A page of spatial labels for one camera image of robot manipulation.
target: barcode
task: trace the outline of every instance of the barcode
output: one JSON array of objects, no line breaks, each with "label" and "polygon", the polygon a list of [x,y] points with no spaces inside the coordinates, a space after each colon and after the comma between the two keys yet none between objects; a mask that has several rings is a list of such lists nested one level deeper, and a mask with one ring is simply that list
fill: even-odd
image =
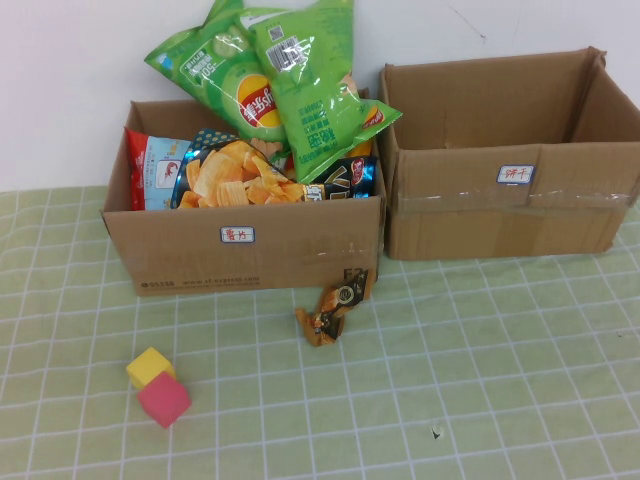
[{"label": "barcode", "polygon": [[289,37],[267,50],[267,56],[273,68],[282,72],[304,63],[305,58],[296,37]]},{"label": "barcode", "polygon": [[273,27],[271,30],[269,30],[269,36],[271,37],[272,42],[283,38],[284,32],[282,31],[282,27],[280,25],[278,25],[277,27]]}]

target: red cube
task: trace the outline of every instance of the red cube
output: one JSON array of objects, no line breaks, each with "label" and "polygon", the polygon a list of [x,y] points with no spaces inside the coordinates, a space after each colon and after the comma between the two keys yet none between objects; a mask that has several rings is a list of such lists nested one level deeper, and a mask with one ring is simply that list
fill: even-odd
[{"label": "red cube", "polygon": [[163,428],[169,428],[191,406],[187,389],[166,372],[138,393],[138,401]]}]

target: cardboard box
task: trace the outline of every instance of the cardboard box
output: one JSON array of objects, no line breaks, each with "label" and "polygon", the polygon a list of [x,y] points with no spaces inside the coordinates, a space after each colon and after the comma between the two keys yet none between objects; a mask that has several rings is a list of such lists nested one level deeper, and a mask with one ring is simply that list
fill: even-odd
[{"label": "cardboard box", "polygon": [[389,255],[603,252],[640,188],[640,112],[577,52],[396,67],[380,96]]},{"label": "cardboard box", "polygon": [[[134,102],[126,125],[185,140],[204,127],[235,132],[195,101]],[[123,135],[103,219],[141,296],[327,286],[377,268],[386,211],[379,166],[377,177],[377,196],[366,199],[132,212]]]}]

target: toy block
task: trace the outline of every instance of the toy block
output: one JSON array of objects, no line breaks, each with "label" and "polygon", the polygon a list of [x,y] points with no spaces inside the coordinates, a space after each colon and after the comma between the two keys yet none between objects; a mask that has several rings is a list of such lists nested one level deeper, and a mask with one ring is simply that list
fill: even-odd
[{"label": "toy block", "polygon": [[154,378],[166,372],[174,379],[176,372],[171,362],[164,358],[155,348],[148,348],[142,355],[127,366],[127,373],[138,390],[149,385]]},{"label": "toy block", "polygon": [[169,428],[191,406],[187,389],[167,372],[138,392],[138,401],[163,428]]}]

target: snack wrapper on table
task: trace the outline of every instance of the snack wrapper on table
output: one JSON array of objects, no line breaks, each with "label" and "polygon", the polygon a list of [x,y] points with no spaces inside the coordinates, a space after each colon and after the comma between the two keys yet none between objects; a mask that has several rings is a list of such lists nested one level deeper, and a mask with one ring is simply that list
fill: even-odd
[{"label": "snack wrapper on table", "polygon": [[315,313],[297,308],[296,319],[309,343],[314,347],[336,343],[344,329],[345,314],[369,298],[374,282],[375,275],[364,271],[339,287],[327,289]]}]

